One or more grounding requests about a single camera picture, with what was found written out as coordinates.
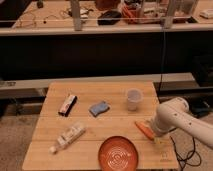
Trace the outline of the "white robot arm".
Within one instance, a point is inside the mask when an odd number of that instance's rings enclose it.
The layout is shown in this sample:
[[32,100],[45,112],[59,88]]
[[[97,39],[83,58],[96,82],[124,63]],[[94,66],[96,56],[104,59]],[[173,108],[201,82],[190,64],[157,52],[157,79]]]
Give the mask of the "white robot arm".
[[172,126],[187,132],[201,143],[213,149],[213,125],[188,114],[189,104],[181,97],[159,104],[151,119],[151,129],[156,136],[167,134]]

